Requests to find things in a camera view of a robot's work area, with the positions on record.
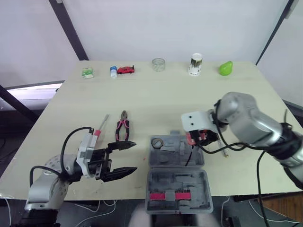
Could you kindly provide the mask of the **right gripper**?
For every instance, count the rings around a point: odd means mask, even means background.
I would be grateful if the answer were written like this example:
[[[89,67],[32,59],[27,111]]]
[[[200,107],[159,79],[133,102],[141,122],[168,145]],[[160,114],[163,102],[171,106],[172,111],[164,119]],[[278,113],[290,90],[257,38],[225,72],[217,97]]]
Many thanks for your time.
[[[196,146],[207,146],[217,141],[217,134],[211,130],[190,131],[190,136]]]

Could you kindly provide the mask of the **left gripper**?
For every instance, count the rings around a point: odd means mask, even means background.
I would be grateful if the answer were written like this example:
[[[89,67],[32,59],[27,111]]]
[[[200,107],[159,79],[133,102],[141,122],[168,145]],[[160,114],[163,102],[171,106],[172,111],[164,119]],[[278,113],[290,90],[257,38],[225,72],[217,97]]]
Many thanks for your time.
[[[132,174],[137,170],[137,167],[121,167],[110,171],[109,154],[113,150],[125,150],[134,146],[136,146],[136,143],[132,141],[116,141],[108,143],[107,148],[94,150],[88,162],[89,172],[93,174],[96,180],[102,180],[103,182],[119,180]]]

